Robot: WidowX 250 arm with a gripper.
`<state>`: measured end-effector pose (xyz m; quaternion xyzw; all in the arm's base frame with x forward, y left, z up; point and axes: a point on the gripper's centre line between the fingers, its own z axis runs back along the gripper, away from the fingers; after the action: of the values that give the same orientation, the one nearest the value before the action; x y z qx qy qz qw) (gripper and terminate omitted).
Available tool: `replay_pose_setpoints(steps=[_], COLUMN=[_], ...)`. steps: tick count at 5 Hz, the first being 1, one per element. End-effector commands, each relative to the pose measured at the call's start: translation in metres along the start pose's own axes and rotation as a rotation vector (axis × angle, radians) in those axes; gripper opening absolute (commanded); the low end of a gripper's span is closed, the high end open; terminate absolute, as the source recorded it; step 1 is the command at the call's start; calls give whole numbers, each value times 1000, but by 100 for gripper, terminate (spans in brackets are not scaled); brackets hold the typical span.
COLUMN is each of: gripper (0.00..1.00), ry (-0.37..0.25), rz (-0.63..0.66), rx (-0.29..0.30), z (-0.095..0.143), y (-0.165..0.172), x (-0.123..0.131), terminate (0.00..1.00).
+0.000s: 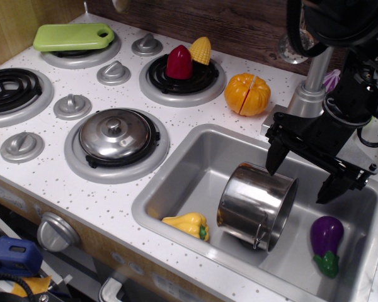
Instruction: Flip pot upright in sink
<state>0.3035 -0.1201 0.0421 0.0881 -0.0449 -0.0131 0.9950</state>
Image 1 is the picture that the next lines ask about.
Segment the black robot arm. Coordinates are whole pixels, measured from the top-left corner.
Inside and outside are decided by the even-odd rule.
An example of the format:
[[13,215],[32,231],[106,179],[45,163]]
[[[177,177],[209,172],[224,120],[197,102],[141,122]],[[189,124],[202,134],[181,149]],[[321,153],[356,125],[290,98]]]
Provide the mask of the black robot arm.
[[289,152],[329,173],[317,202],[326,204],[350,189],[362,189],[376,166],[352,145],[352,135],[378,118],[378,1],[289,1],[287,33],[302,56],[331,47],[347,50],[340,80],[327,93],[322,113],[300,117],[277,112],[266,135],[266,169],[276,173]]

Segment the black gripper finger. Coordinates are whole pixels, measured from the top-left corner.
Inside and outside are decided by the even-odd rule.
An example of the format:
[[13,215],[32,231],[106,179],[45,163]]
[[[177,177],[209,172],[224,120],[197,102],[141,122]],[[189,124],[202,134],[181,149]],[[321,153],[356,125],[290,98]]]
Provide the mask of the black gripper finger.
[[270,148],[268,149],[265,164],[265,167],[271,176],[276,173],[276,171],[278,170],[288,153],[289,148],[282,141],[282,139],[274,139],[274,141],[270,145]]
[[350,187],[350,181],[340,177],[330,175],[327,180],[323,182],[321,189],[318,192],[317,204],[327,204],[337,197],[344,194]]

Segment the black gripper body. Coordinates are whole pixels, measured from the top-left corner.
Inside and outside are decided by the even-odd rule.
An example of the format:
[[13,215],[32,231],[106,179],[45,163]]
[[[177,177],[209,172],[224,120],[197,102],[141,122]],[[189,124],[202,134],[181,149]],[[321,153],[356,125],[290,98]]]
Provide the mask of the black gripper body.
[[378,165],[350,141],[358,126],[327,113],[303,118],[277,112],[266,133],[270,143],[266,169],[273,175],[293,152],[329,173],[323,191],[362,189],[378,173]]

